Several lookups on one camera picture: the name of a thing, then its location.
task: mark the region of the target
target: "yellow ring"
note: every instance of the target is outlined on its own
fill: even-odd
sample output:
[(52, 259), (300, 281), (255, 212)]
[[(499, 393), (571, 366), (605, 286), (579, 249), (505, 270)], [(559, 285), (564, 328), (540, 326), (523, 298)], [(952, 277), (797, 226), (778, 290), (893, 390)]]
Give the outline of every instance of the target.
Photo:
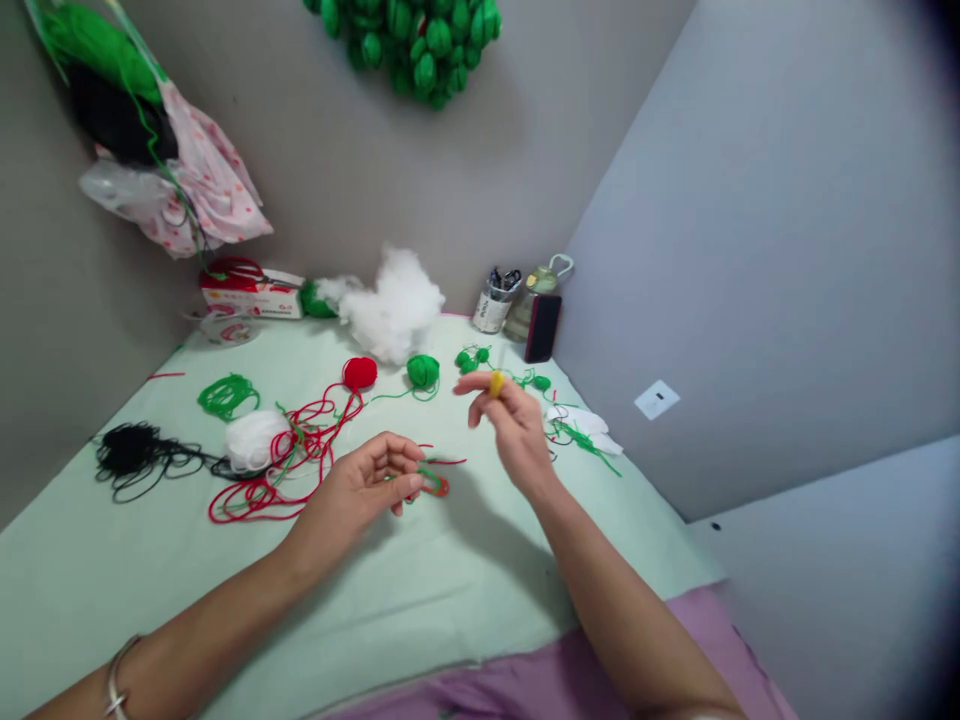
[(496, 400), (500, 397), (500, 389), (503, 387), (503, 373), (499, 370), (494, 371), (490, 378), (490, 397)]

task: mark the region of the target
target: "silver bangle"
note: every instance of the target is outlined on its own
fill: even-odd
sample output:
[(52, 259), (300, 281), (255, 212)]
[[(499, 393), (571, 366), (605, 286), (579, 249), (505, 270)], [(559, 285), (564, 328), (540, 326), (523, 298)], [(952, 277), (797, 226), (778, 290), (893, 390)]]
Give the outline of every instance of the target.
[(117, 691), (117, 671), (120, 669), (120, 661), (123, 660), (123, 656), (138, 642), (140, 642), (140, 636), (134, 635), (127, 640), (110, 662), (110, 673), (107, 675), (107, 709), (103, 713), (104, 717), (113, 715), (115, 720), (130, 720), (123, 711), (123, 704), (127, 701), (127, 696), (125, 694), (121, 695)]

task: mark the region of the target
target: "left hand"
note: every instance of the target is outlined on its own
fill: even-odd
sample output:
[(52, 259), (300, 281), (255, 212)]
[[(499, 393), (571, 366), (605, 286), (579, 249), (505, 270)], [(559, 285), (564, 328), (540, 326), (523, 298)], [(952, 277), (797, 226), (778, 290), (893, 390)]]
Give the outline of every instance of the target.
[(368, 440), (334, 463), (278, 549), (292, 552), (302, 570), (332, 570), (380, 513), (390, 508), (400, 517), (404, 499), (420, 495), (425, 458), (413, 440), (390, 432)]

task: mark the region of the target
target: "red yarn ball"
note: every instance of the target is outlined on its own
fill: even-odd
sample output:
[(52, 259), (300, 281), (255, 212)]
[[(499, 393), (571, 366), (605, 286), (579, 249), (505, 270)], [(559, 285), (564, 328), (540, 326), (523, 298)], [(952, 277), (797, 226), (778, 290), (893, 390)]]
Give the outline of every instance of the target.
[(377, 363), (371, 358), (353, 358), (343, 367), (343, 384), (360, 392), (377, 381)]

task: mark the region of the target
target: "hand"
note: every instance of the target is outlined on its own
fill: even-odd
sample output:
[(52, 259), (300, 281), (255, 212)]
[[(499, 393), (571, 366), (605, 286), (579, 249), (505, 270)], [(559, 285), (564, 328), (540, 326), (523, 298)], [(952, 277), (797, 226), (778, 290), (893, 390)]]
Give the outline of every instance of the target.
[(475, 372), (460, 378), (455, 395), (481, 391), (470, 406), (467, 424), (475, 428), (486, 415), (497, 432), (497, 452), (513, 484), (527, 498), (545, 482), (556, 480), (547, 438), (543, 432), (540, 402), (504, 378), (500, 397), (490, 397), (493, 373)]
[(299, 571), (331, 571), (380, 513), (391, 508), (400, 517), (404, 499), (420, 495), (417, 468), (425, 458), (415, 442), (393, 433), (368, 440), (334, 463), (279, 549)]

